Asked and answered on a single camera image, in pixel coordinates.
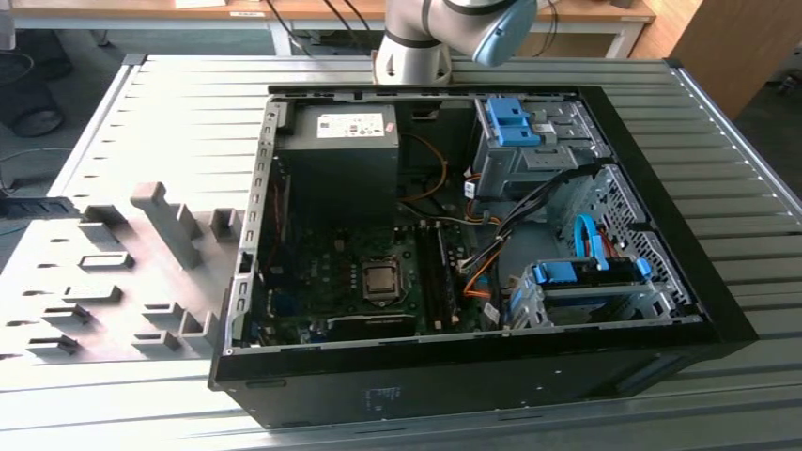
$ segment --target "ribbed metal surface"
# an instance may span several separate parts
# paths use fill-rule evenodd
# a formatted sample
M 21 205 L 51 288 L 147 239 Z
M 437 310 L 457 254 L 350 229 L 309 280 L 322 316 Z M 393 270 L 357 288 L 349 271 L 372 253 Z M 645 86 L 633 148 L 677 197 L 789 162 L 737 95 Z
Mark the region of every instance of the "ribbed metal surface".
M 493 70 L 458 62 L 456 69 L 458 83 L 606 89 L 763 340 L 728 358 L 693 366 L 634 399 L 280 436 L 264 433 L 234 402 L 207 391 L 207 365 L 201 362 L 105 366 L 109 374 L 98 378 L 90 372 L 71 373 L 71 368 L 26 368 L 33 382 L 18 385 L 99 384 L 102 388 L 82 393 L 97 405 L 110 399 L 115 415 L 87 409 L 75 416 L 75 405 L 58 401 L 74 399 L 75 389 L 53 390 L 46 397 L 23 390 L 0 396 L 0 403 L 15 400 L 38 406 L 33 417 L 3 420 L 13 428 L 83 424 L 49 428 L 46 435 L 55 441 L 71 434 L 133 434 L 135 429 L 142 436 L 143 430 L 161 431 L 157 437 L 182 438 L 182 445 L 193 449 L 341 440 L 349 441 L 338 445 L 344 449 L 380 443 L 390 448 L 420 443 L 421 436 L 428 442 L 441 440 L 438 449 L 776 449 L 802 443 L 799 202 L 787 196 L 785 186 L 772 182 L 773 173 L 705 104 L 692 81 L 660 61 L 538 59 Z M 174 153 L 183 158 L 182 166 L 170 168 L 182 171 L 175 191 L 197 202 L 197 210 L 210 203 L 209 196 L 245 205 L 268 85 L 284 83 L 369 84 L 370 63 L 358 57 L 150 57 L 133 70 L 93 141 L 89 154 L 109 160 L 86 160 L 78 172 L 110 174 L 115 155 L 143 148 Z M 73 178 L 67 194 L 93 193 L 93 185 Z M 125 385 L 129 393 L 158 401 L 143 403 L 111 385 L 141 379 Z M 41 416 L 42 410 L 49 415 Z M 122 423 L 133 419 L 141 420 L 137 426 Z M 30 430 L 10 435 L 45 440 Z

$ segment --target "floor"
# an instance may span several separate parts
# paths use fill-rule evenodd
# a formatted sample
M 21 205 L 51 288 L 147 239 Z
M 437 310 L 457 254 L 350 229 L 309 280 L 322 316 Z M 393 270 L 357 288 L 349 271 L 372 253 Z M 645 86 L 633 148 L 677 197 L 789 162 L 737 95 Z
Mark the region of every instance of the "floor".
M 53 95 L 65 110 L 62 128 L 41 138 L 19 138 L 0 126 L 0 161 L 22 150 L 50 148 L 27 153 L 0 165 L 6 186 L 25 180 L 14 194 L 46 195 L 63 162 L 93 116 L 126 54 L 273 54 L 268 30 L 253 31 L 113 31 L 113 45 L 98 47 L 87 31 L 61 31 L 65 48 L 74 64 L 73 74 L 51 82 Z M 374 46 L 381 36 L 372 37 Z M 329 45 L 313 46 L 314 54 L 361 54 L 340 35 Z M 802 159 L 795 152 L 802 142 L 802 92 L 780 97 L 765 88 L 736 120 L 736 125 L 761 149 L 780 176 L 802 193 Z M 22 237 L 19 224 L 0 220 L 0 269 Z

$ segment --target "blue drive bracket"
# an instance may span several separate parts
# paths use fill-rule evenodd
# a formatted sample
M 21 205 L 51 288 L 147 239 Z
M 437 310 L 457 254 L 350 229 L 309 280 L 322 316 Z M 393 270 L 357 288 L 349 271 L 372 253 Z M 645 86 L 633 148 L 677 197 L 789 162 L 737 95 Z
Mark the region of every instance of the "blue drive bracket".
M 590 256 L 586 256 L 586 247 L 584 246 L 582 231 L 586 230 L 588 238 L 590 239 Z M 574 251 L 577 257 L 594 257 L 600 264 L 600 270 L 610 269 L 608 263 L 608 253 L 605 252 L 605 241 L 597 230 L 596 222 L 586 213 L 580 213 L 574 220 Z
M 529 112 L 518 99 L 488 99 L 488 115 L 502 146 L 540 146 L 541 136 L 529 126 Z

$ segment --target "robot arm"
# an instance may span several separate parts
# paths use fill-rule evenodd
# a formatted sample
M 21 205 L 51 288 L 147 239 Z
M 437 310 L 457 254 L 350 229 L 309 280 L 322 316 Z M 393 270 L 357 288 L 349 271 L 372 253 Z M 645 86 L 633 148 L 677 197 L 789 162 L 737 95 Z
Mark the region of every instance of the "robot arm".
M 0 50 L 13 50 L 14 19 L 11 18 L 11 0 L 0 0 Z
M 449 47 L 476 62 L 498 66 L 521 46 L 536 12 L 536 0 L 388 0 L 377 83 L 446 84 Z

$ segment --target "aluminum table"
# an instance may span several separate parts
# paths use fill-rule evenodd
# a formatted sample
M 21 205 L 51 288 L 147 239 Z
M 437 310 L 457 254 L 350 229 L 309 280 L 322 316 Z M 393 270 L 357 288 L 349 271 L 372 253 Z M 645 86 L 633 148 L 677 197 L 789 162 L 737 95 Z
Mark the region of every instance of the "aluminum table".
M 169 196 L 174 187 L 175 200 L 198 217 L 221 206 L 243 209 L 268 86 L 370 82 L 361 57 L 130 57 L 51 195 L 66 195 L 79 208 L 123 205 L 129 193 L 110 188 L 121 180 L 163 179 Z M 194 450 L 802 444 L 802 208 L 687 71 L 664 61 L 516 60 L 493 70 L 457 61 L 456 82 L 605 88 L 761 341 L 634 398 L 281 433 L 266 432 L 225 394 L 207 389 L 203 358 L 149 361 L 127 354 L 130 362 L 45 365 L 19 357 L 0 361 L 0 412 L 14 412 L 0 419 L 0 442 L 86 449 L 91 438 L 90 447 L 117 443 L 118 449 L 123 440 L 137 448 Z M 54 227 L 34 224 L 27 231 L 11 274 L 37 263 L 31 249 L 49 245 Z M 5 305 L 23 302 L 31 282 L 7 274 Z

